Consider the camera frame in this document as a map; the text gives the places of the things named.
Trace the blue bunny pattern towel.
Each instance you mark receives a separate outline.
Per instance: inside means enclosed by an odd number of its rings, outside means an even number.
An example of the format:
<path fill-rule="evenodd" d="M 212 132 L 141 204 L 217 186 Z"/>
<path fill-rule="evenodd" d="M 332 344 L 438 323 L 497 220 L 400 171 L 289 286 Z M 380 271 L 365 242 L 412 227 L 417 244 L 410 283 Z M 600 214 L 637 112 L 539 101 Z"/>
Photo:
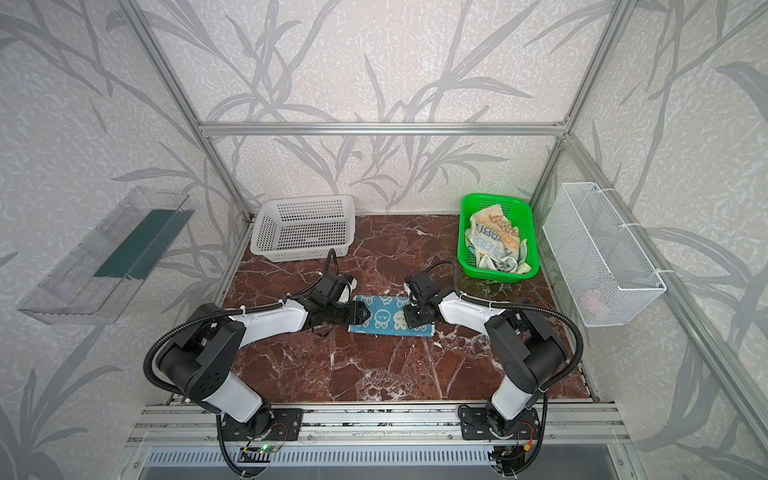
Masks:
<path fill-rule="evenodd" d="M 358 296 L 371 312 L 371 317 L 361 325 L 350 325 L 350 333 L 395 337 L 432 337 L 432 324 L 410 328 L 403 308 L 409 304 L 407 297 Z"/>

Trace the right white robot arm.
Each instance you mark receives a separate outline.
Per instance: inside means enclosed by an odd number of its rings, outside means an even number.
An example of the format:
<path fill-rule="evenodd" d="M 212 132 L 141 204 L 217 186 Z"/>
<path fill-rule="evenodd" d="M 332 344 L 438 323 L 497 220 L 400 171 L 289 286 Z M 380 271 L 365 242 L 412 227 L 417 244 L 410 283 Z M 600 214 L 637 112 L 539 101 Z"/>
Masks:
<path fill-rule="evenodd" d="M 472 300 L 451 287 L 439 288 L 426 271 L 407 276 L 405 290 L 408 326 L 443 321 L 488 337 L 504 371 L 486 404 L 489 429 L 498 438 L 510 437 L 523 412 L 532 409 L 567 362 L 568 350 L 547 319 L 551 313 L 530 303 L 503 307 Z"/>

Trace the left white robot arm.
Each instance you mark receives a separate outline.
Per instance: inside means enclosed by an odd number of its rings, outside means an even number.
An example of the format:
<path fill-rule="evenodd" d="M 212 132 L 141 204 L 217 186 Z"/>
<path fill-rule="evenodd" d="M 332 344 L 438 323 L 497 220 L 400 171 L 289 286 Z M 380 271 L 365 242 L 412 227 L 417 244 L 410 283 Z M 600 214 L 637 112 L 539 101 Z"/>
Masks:
<path fill-rule="evenodd" d="M 240 350 L 282 334 L 324 324 L 361 325 L 371 317 L 353 298 L 349 274 L 324 274 L 307 291 L 272 304 L 219 310 L 204 304 L 192 318 L 163 334 L 143 369 L 154 386 L 182 395 L 255 434 L 271 424 L 268 402 L 231 372 Z"/>

